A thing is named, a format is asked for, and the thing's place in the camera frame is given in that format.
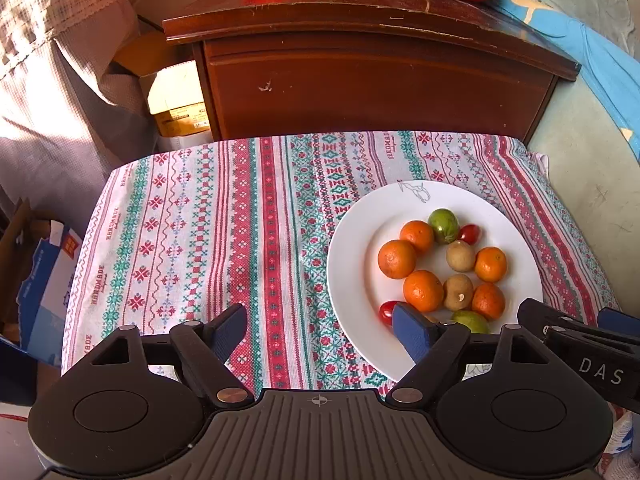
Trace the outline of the yellow-brown small fruit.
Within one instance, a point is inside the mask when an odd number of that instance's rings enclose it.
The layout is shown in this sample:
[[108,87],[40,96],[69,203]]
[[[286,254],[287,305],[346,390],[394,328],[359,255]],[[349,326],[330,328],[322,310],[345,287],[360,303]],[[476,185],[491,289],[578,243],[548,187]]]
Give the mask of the yellow-brown small fruit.
[[467,327],[472,334],[486,335],[490,333],[486,318],[477,312],[469,310],[456,311],[451,315],[451,319],[455,323]]

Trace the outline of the red cherry tomato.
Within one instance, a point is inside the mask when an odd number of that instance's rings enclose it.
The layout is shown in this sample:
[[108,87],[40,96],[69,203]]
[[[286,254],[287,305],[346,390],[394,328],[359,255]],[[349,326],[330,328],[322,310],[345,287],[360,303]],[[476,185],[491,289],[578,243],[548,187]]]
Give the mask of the red cherry tomato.
[[469,223],[460,228],[458,234],[458,240],[465,242],[468,245],[475,245],[482,236],[482,230],[477,224]]
[[398,300],[385,301],[378,308],[378,317],[386,326],[393,325],[393,313],[395,307],[400,304]]

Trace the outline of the brown kiwi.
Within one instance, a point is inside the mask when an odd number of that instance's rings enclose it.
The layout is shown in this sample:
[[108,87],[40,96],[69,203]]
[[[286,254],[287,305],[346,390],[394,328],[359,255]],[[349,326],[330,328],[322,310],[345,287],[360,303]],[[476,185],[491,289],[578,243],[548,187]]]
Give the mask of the brown kiwi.
[[476,252],[463,240],[455,240],[447,247],[446,259],[451,270],[459,273],[471,272],[475,266]]
[[444,306],[452,312],[469,307],[472,302],[474,287],[472,281],[464,274],[454,274],[444,284]]

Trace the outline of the lowest orange mandarin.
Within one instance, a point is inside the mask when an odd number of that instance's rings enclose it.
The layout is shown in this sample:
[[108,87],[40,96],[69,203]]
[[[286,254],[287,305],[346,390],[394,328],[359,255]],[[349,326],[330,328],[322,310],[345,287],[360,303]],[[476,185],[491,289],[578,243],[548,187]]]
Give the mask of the lowest orange mandarin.
[[495,284],[482,283],[475,289],[472,310],[481,314],[488,321],[497,321],[506,308],[506,298],[502,290]]

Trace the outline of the small orange mandarin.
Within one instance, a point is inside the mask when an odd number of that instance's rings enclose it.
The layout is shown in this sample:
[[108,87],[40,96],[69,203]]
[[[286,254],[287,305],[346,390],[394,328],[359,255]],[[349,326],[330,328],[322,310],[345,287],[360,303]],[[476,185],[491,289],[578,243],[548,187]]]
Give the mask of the small orange mandarin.
[[498,247],[485,247],[476,254],[474,273],[483,282],[498,283],[508,272],[506,254]]

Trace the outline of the white floral plate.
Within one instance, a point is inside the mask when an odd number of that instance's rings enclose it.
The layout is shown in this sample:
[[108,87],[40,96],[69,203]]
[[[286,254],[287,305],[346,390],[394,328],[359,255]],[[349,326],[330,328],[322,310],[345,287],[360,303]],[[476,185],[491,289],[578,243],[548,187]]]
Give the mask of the white floral plate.
[[450,184],[413,180],[385,185],[361,197],[338,222],[326,260],[326,282],[349,341],[363,359],[394,382],[413,367],[413,360],[378,316],[381,304],[404,298],[402,281],[388,278],[378,267],[378,251],[397,238],[407,222],[425,221],[439,208],[452,211],[464,226],[480,227],[478,248],[498,247],[506,254],[508,273],[498,283],[506,310],[489,324],[491,333],[516,321],[522,301],[544,299],[538,266],[525,238],[480,196]]

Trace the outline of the striped patterned tablecloth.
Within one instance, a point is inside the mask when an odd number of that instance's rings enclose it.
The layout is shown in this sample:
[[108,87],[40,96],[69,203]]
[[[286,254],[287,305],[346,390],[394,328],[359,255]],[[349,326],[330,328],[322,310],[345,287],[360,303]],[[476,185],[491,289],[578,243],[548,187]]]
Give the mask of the striped patterned tablecloth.
[[576,223],[517,140],[426,131],[315,133],[162,153],[108,178],[82,243],[62,365],[118,326],[145,335],[248,312],[231,369],[251,389],[375,388],[390,380],[341,330],[326,288],[337,223],[403,180],[464,188],[506,215],[537,263],[544,300],[593,323],[616,301]]

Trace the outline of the blue white cardboard box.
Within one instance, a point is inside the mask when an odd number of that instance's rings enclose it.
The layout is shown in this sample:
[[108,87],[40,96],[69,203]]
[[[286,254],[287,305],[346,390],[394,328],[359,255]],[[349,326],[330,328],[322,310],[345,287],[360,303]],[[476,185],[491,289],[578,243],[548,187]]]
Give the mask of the blue white cardboard box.
[[49,234],[36,245],[32,267],[18,290],[20,348],[32,358],[61,366],[70,290],[82,239],[62,222],[44,222]]

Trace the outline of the grey-green sofa cushion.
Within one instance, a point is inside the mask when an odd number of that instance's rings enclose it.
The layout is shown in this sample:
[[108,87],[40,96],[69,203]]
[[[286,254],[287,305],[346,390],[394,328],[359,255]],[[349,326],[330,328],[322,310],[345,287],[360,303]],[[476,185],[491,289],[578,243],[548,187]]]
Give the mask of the grey-green sofa cushion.
[[[578,18],[633,58],[639,0],[537,0]],[[533,148],[550,158],[550,181],[598,258],[622,310],[639,312],[639,165],[584,77],[561,82]]]

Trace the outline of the checked beige curtain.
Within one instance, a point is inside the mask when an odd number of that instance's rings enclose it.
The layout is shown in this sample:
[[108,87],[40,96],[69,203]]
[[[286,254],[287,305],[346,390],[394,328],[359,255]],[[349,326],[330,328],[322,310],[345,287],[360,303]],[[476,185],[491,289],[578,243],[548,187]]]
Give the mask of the checked beige curtain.
[[1,208],[21,200],[85,233],[111,172],[154,151],[128,0],[1,0]]

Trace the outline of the blue cartoon pillow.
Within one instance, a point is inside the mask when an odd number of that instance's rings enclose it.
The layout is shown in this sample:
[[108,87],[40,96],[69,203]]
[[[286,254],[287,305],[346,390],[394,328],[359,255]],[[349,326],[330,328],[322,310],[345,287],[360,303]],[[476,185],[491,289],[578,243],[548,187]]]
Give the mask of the blue cartoon pillow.
[[580,76],[638,156],[639,62],[577,18],[536,0],[491,0],[490,4],[539,32],[582,66]]

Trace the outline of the dark wooden nightstand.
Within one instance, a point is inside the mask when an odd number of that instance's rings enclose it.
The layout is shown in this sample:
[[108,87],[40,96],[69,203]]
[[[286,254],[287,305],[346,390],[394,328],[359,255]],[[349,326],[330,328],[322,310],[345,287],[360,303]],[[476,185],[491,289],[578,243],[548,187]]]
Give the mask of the dark wooden nightstand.
[[218,140],[340,131],[527,141],[579,64],[461,0],[196,0],[163,22],[193,50]]

